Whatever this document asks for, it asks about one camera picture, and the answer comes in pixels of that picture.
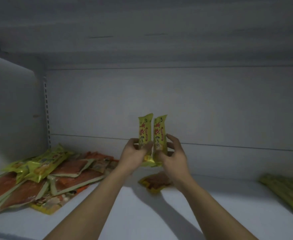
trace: pile of snack packages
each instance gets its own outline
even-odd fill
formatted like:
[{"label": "pile of snack packages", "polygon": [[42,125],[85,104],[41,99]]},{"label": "pile of snack packages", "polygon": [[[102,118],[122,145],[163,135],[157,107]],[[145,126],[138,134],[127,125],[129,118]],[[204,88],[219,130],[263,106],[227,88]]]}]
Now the pile of snack packages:
[{"label": "pile of snack packages", "polygon": [[15,161],[0,175],[0,211],[28,204],[53,214],[117,164],[98,152],[74,155],[60,144],[40,156]]},{"label": "pile of snack packages", "polygon": [[[153,114],[139,117],[139,148],[151,140]],[[168,152],[166,115],[154,120],[154,151]],[[118,164],[112,156],[98,152],[74,154],[58,145],[44,154],[15,161],[0,175],[0,212],[29,205],[45,214],[53,214],[90,184],[102,180]],[[148,153],[143,166],[160,166],[155,155]],[[151,193],[158,193],[172,182],[164,172],[149,175],[139,181]]]},{"label": "pile of snack packages", "polygon": [[293,209],[293,178],[266,174],[259,181]]}]

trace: white refrigerator wall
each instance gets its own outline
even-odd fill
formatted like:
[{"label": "white refrigerator wall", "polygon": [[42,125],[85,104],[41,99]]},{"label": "white refrigerator wall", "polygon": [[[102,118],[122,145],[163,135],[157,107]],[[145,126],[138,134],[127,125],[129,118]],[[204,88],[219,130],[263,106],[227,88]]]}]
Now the white refrigerator wall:
[{"label": "white refrigerator wall", "polygon": [[293,67],[49,71],[50,143],[119,157],[138,118],[168,114],[193,174],[293,176]]},{"label": "white refrigerator wall", "polygon": [[32,71],[0,59],[0,170],[47,147],[43,83]]}]

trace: white shelf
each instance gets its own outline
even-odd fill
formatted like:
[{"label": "white shelf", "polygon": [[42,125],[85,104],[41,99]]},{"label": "white shelf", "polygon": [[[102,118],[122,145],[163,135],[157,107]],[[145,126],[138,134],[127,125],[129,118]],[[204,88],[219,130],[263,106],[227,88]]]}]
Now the white shelf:
[{"label": "white shelf", "polygon": [[[183,195],[175,188],[152,196],[137,181],[153,169],[139,169],[121,189],[100,235],[104,239],[203,239]],[[194,176],[196,181],[260,240],[293,240],[293,213],[257,182]],[[0,238],[43,239],[96,187],[73,198],[54,215],[31,208],[0,214]]]}]

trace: forearm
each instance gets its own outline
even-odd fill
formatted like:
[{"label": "forearm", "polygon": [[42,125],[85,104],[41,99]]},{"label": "forearm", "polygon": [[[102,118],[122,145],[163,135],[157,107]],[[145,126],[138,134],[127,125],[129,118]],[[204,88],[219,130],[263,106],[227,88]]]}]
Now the forearm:
[{"label": "forearm", "polygon": [[127,173],[116,168],[78,205],[45,240],[96,240],[122,188]]},{"label": "forearm", "polygon": [[192,177],[181,183],[180,191],[189,202],[207,240],[257,239]]}]

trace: right hand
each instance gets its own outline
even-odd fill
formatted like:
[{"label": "right hand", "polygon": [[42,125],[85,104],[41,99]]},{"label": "right hand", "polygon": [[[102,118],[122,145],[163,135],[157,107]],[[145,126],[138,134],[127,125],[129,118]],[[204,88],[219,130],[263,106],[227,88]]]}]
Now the right hand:
[{"label": "right hand", "polygon": [[181,190],[182,184],[191,178],[187,165],[187,158],[178,138],[167,134],[168,148],[174,149],[172,156],[166,156],[161,150],[157,150],[157,158],[162,162],[166,175],[173,181],[178,190]]}]

